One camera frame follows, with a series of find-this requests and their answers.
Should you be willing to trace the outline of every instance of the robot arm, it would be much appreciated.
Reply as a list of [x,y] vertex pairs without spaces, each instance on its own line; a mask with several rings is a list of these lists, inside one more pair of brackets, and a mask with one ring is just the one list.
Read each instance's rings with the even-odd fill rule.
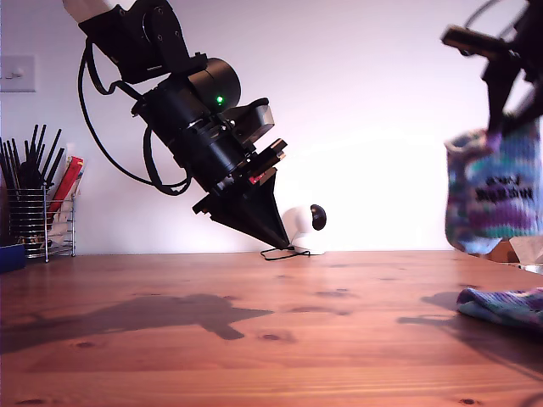
[[[489,132],[502,132],[504,137],[543,115],[543,0],[528,0],[513,28],[516,36],[510,42],[455,25],[442,38],[464,56],[477,54],[489,60],[483,75],[489,93]],[[505,115],[503,109],[521,70],[534,90]]]
[[[166,0],[63,0],[66,10],[87,34],[81,61],[94,86],[102,87],[93,62],[97,46],[118,68],[115,84],[137,101],[132,108],[148,129],[144,158],[151,182],[161,192],[177,195],[193,179],[209,194],[195,213],[253,236],[275,248],[287,248],[288,237],[273,196],[276,169],[286,143],[278,139],[257,153],[254,143],[273,126],[268,100],[237,107],[241,86],[233,68],[204,53],[189,56],[181,26]],[[168,75],[156,88],[140,95],[128,84]],[[182,191],[162,185],[151,156],[151,131],[185,169]]]

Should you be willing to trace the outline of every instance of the wooden table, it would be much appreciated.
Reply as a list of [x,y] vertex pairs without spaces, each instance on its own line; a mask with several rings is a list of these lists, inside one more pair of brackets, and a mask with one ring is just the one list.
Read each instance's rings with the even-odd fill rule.
[[543,276],[455,252],[78,257],[2,276],[2,406],[543,406],[543,345],[455,312]]

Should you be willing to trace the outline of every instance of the light switch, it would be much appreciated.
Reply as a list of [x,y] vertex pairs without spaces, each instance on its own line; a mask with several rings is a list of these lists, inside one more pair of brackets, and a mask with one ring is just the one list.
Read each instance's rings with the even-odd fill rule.
[[33,55],[0,57],[0,92],[36,91],[36,61]]

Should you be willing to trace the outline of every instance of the black wire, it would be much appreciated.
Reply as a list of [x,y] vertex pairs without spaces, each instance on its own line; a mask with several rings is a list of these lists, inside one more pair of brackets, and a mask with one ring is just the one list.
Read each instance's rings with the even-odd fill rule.
[[115,81],[109,85],[109,89],[106,91],[98,71],[96,70],[96,64],[94,63],[94,52],[92,51],[92,42],[87,38],[85,45],[85,60],[87,61],[88,74],[91,76],[91,81],[97,91],[99,91],[104,96],[108,96],[115,92],[115,88],[121,89],[124,93],[130,96],[133,99],[140,100],[142,95],[140,95],[133,87],[128,85],[124,81]]
[[[273,257],[273,258],[270,258],[270,257],[266,257],[266,255],[264,253],[270,253],[270,252],[274,252],[276,250],[279,250],[279,251],[283,251],[281,248],[268,248],[267,250],[262,250],[260,252],[260,256],[262,256],[264,258],[265,261],[275,261],[275,260],[284,260],[284,259],[291,259],[293,257],[296,257],[296,256],[307,256],[307,257],[310,257],[311,256],[311,252],[309,250],[306,250],[304,252],[296,252],[296,253],[293,253],[293,254],[290,254],[288,256],[283,256],[283,257]],[[287,250],[294,250],[294,247],[290,246],[289,248],[287,248]]]
[[481,16],[481,14],[486,12],[489,8],[491,8],[492,6],[494,6],[495,4],[497,4],[500,1],[501,0],[489,0],[488,2],[483,4],[477,10],[475,10],[475,13],[473,13],[469,17],[469,19],[467,19],[466,24],[464,25],[464,28],[468,29],[471,26],[471,24],[473,24],[475,22],[475,20],[477,20]]
[[170,195],[172,197],[181,195],[182,193],[186,192],[190,187],[190,181],[192,177],[190,176],[188,166],[184,165],[185,171],[187,172],[187,183],[182,189],[176,191],[171,187],[164,185],[162,183],[162,180],[160,179],[159,172],[156,170],[156,166],[154,165],[153,161],[153,150],[151,148],[152,134],[153,132],[151,130],[151,127],[148,126],[147,129],[145,129],[145,133],[143,135],[143,159],[145,160],[145,167],[147,168],[149,178],[151,179],[151,182],[153,182],[154,187],[162,193],[165,193],[166,195]]
[[[94,127],[92,126],[92,123],[91,123],[91,120],[89,118],[88,111],[87,111],[87,105],[85,104],[85,97],[83,95],[83,75],[85,73],[85,67],[87,66],[87,56],[89,54],[89,51],[88,51],[89,49],[92,49],[92,44],[89,41],[87,41],[87,45],[85,46],[85,51],[83,52],[83,55],[81,57],[81,63],[79,65],[79,73],[77,75],[77,93],[78,93],[78,96],[79,96],[79,103],[81,105],[81,111],[83,112],[83,117],[85,118],[85,123],[87,123],[88,130],[91,132],[92,138],[97,143],[98,147],[100,148],[100,151],[102,151],[102,154],[105,155],[105,157],[108,159],[108,161],[117,170],[119,170],[120,172],[122,172],[126,176],[131,177],[135,181],[138,181],[138,182],[141,182],[143,184],[152,186],[153,182],[148,181],[148,180],[144,180],[143,178],[140,178],[139,176],[135,176],[130,171],[125,170],[120,164],[118,164],[113,159],[113,157],[111,157],[108,154],[108,152],[105,149],[104,145],[100,142],[100,139],[98,138],[98,135],[96,134],[96,131],[94,130]],[[128,96],[134,97],[134,96],[136,96],[134,93],[136,93],[139,97],[141,97],[141,95],[139,95],[139,93],[137,93],[134,89],[132,89],[129,85],[127,85],[126,83],[124,83],[122,81],[117,81],[117,82],[112,83],[109,86],[109,90],[106,91],[104,89],[104,87],[102,86],[102,82],[99,80],[98,73],[96,72],[96,67],[95,66],[94,66],[94,72],[92,74],[94,75],[94,73],[96,73],[96,78],[95,79],[97,80],[97,82],[93,83],[93,85],[97,88],[97,90],[100,93],[110,95],[111,93],[113,93],[115,91],[116,87],[119,87],[122,91],[126,92],[128,94]],[[174,185],[165,185],[165,187],[173,187],[173,188],[175,188],[175,187],[180,187],[182,185],[185,185],[187,183],[189,183],[189,179],[185,179],[185,180],[183,180],[181,182],[178,182],[177,184],[174,184]]]
[[503,31],[500,33],[500,35],[498,36],[498,38],[503,38],[504,36],[507,36],[511,30],[513,28],[515,28],[515,25],[518,23],[518,21],[520,20],[520,18],[523,16],[524,12],[526,11],[526,8],[523,8],[522,11],[520,11],[517,15],[517,18],[515,18],[515,20],[510,24],[508,25],[506,28],[503,29]]

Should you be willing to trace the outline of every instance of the knitted fabric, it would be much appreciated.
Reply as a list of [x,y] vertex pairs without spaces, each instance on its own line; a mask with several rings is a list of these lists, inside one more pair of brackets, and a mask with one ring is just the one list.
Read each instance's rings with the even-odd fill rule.
[[510,238],[543,232],[539,121],[501,140],[466,168],[467,217],[475,235]]
[[488,254],[501,241],[500,238],[476,236],[467,217],[472,188],[466,177],[466,167],[492,153],[485,137],[484,131],[472,131],[445,143],[449,176],[445,235],[453,248],[468,254]]
[[507,137],[478,130],[445,146],[445,234],[453,247],[487,254],[502,238],[543,234],[538,120]]
[[456,303],[458,311],[465,315],[543,333],[543,287],[497,293],[466,288]]

